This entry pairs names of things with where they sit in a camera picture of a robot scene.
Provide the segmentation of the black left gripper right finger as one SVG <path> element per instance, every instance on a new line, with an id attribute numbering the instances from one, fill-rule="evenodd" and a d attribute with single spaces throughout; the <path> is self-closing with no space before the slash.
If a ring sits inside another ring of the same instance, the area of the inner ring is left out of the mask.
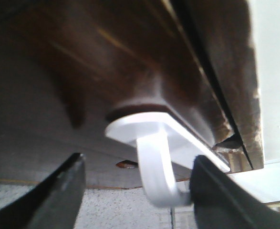
<path id="1" fill-rule="evenodd" d="M 194 160 L 190 193 L 199 229 L 280 229 L 280 213 L 238 186 L 206 156 Z"/>

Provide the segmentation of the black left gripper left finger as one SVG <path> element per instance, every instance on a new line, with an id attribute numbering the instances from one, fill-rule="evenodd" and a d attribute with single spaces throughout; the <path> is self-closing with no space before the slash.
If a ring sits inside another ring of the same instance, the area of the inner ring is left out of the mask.
<path id="1" fill-rule="evenodd" d="M 72 154 L 52 174 L 0 209 L 0 229 L 72 229 L 86 186 L 85 161 Z"/>

